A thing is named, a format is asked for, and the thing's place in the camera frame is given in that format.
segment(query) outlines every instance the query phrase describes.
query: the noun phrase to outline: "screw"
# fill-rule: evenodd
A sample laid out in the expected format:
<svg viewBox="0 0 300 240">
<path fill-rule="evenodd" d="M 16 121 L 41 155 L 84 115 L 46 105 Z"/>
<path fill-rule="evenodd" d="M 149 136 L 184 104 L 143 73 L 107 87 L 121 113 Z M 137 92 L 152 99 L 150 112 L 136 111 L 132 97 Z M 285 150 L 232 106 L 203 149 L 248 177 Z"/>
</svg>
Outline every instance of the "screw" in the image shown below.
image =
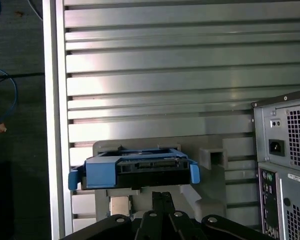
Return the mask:
<svg viewBox="0 0 300 240">
<path fill-rule="evenodd" d="M 176 217 L 181 217 L 181 216 L 182 216 L 182 212 L 176 211 L 176 212 L 174 213 L 174 215 L 175 215 Z"/>
<path fill-rule="evenodd" d="M 216 222 L 218 222 L 218 220 L 217 220 L 216 218 L 214 218 L 214 217 L 209 217 L 209 218 L 208 218 L 208 221 L 209 221 L 210 223 L 216 223 Z"/>
</svg>

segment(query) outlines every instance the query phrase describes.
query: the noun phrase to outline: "ventilation grille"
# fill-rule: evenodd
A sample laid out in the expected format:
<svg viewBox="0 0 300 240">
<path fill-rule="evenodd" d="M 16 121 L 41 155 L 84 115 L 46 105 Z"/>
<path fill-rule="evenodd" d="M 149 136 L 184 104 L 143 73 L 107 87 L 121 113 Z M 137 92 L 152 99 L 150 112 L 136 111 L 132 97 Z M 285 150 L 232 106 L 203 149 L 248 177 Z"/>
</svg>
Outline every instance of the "ventilation grille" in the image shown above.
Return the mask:
<svg viewBox="0 0 300 240">
<path fill-rule="evenodd" d="M 289 240 L 300 240 L 300 207 L 292 205 L 292 210 L 286 211 Z"/>
<path fill-rule="evenodd" d="M 300 110 L 290 111 L 287 116 L 290 159 L 300 166 Z"/>
</svg>

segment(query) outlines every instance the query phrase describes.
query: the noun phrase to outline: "label sticker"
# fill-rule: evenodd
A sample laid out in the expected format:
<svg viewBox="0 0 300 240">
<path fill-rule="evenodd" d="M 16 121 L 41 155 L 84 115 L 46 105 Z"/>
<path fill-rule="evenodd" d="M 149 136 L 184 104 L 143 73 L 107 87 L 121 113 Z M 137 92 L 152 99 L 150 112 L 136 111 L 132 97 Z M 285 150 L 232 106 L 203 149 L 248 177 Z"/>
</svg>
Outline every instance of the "label sticker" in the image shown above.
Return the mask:
<svg viewBox="0 0 300 240">
<path fill-rule="evenodd" d="M 296 176 L 296 175 L 288 173 L 288 178 L 300 182 L 300 176 Z"/>
</svg>

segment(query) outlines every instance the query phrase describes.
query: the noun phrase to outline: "metal panel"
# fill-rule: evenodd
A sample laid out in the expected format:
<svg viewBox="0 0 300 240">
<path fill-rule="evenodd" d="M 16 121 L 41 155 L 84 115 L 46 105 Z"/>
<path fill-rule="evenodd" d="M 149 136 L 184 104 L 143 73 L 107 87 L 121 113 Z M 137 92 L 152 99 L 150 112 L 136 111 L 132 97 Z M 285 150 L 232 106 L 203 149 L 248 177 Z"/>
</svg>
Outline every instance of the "metal panel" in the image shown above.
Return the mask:
<svg viewBox="0 0 300 240">
<path fill-rule="evenodd" d="M 292 79 L 295 80 L 296 85 L 300 85 L 300 65 L 70 77 L 67 79 L 67 94 L 68 96 L 80 96 L 271 87 L 273 86 L 272 80 L 275 78 L 280 78 L 282 85 L 290 85 Z"/>
<path fill-rule="evenodd" d="M 300 2 L 149 6 L 65 11 L 65 27 L 300 19 Z"/>
<path fill-rule="evenodd" d="M 257 202 L 258 200 L 258 186 L 256 183 L 235 184 L 226 186 L 227 204 Z"/>
<path fill-rule="evenodd" d="M 228 208 L 226 217 L 231 221 L 245 226 L 259 225 L 260 209 L 258 206 Z"/>
<path fill-rule="evenodd" d="M 256 169 L 257 161 L 256 160 L 243 160 L 243 161 L 229 161 L 228 162 L 228 171 L 233 170 L 246 170 L 246 169 Z"/>
<path fill-rule="evenodd" d="M 73 220 L 73 231 L 79 231 L 85 227 L 94 224 L 97 220 L 95 218 L 79 218 Z"/>
<path fill-rule="evenodd" d="M 149 37 L 164 37 L 164 36 L 237 36 L 237 39 L 244 38 L 245 35 L 264 34 L 267 38 L 269 36 L 276 36 L 278 39 L 285 34 L 295 36 L 300 34 L 300 22 L 298 23 L 266 23 L 266 24 L 226 24 L 226 25 L 203 25 L 203 26 L 161 26 L 146 28 L 125 28 L 125 29 L 95 29 L 83 31 L 71 31 L 65 34 L 65 39 L 68 43 L 76 41 L 104 41 L 104 40 L 125 40 Z"/>
<path fill-rule="evenodd" d="M 94 4 L 122 4 L 122 3 L 151 3 L 160 2 L 161 0 L 64 0 L 65 6 L 75 5 L 94 5 Z M 192 0 L 165 0 L 165 2 L 185 2 Z"/>
<path fill-rule="evenodd" d="M 225 180 L 248 180 L 255 179 L 257 175 L 256 170 L 237 170 L 237 171 L 226 171 Z"/>
<path fill-rule="evenodd" d="M 73 195 L 72 196 L 72 213 L 73 214 L 94 214 L 95 205 L 94 194 Z"/>
<path fill-rule="evenodd" d="M 223 140 L 223 148 L 228 157 L 252 156 L 256 154 L 253 137 L 228 138 Z"/>
<path fill-rule="evenodd" d="M 299 90 L 297 87 L 290 87 L 291 90 Z M 287 88 L 277 87 L 269 88 L 249 88 L 243 90 L 208 90 L 208 91 L 193 91 L 193 92 L 156 92 L 151 94 L 116 94 L 106 96 L 83 96 L 76 97 L 68 102 L 68 108 L 72 109 L 87 109 L 87 108 L 115 108 L 115 107 L 130 107 L 130 106 L 162 106 L 176 104 L 197 104 L 197 103 L 219 103 L 219 104 L 234 104 L 233 101 L 246 100 L 251 102 L 252 99 L 264 98 L 270 93 L 280 94 L 285 93 Z"/>
<path fill-rule="evenodd" d="M 66 71 L 77 73 L 277 63 L 300 63 L 300 43 L 73 54 L 66 56 Z"/>
<path fill-rule="evenodd" d="M 205 3 L 59 6 L 63 176 L 91 155 L 95 141 L 219 134 L 235 160 L 227 179 L 254 178 L 248 104 L 300 90 L 300 1 Z M 258 207 L 243 207 L 255 204 L 255 184 L 229 186 L 251 195 L 229 191 L 228 217 L 258 225 Z"/>
<path fill-rule="evenodd" d="M 251 115 L 208 116 L 69 125 L 69 141 L 164 138 L 252 132 Z"/>
<path fill-rule="evenodd" d="M 87 158 L 93 156 L 92 146 L 90 147 L 72 147 L 69 149 L 70 152 L 70 165 L 80 166 L 84 164 Z"/>
</svg>

